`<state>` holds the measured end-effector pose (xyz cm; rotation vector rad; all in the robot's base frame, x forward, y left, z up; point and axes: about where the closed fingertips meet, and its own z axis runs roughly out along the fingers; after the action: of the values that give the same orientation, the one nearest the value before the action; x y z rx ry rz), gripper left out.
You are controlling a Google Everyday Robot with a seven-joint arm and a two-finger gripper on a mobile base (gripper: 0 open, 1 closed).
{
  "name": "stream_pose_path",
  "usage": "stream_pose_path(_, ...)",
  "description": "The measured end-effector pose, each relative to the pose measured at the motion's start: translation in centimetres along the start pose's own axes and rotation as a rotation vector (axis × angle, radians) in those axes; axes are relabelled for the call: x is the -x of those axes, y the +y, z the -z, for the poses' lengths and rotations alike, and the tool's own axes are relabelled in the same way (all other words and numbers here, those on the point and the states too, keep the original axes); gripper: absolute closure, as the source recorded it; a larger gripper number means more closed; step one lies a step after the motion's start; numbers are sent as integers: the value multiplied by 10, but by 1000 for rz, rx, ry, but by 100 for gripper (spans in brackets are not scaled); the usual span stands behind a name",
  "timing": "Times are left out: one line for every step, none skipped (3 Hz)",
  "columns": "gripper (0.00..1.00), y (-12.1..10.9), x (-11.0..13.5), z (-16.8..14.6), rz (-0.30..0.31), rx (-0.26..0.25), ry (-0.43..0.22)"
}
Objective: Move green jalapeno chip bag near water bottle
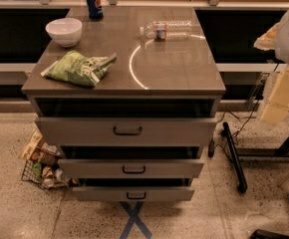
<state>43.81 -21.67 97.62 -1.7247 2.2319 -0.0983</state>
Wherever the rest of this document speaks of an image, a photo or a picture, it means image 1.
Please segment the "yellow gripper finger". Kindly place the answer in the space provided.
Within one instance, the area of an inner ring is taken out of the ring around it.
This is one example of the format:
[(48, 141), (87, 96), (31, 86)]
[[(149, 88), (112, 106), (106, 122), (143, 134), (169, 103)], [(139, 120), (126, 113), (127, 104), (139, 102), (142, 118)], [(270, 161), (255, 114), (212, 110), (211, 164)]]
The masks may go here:
[(273, 72), (266, 80), (263, 103), (259, 107), (259, 120), (268, 125), (278, 125), (289, 113), (289, 67)]
[(263, 51), (274, 50), (277, 30), (278, 23), (274, 24), (266, 33), (258, 37), (253, 46)]

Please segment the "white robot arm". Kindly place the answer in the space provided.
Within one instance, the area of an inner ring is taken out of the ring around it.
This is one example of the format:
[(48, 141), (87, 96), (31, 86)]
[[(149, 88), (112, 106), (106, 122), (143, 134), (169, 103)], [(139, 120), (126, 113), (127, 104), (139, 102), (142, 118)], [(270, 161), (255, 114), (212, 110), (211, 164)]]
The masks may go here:
[(278, 125), (289, 113), (289, 9), (280, 21), (257, 38), (254, 47), (273, 50), (275, 57), (286, 64), (280, 73), (271, 73), (264, 87), (264, 101), (258, 119), (269, 125)]

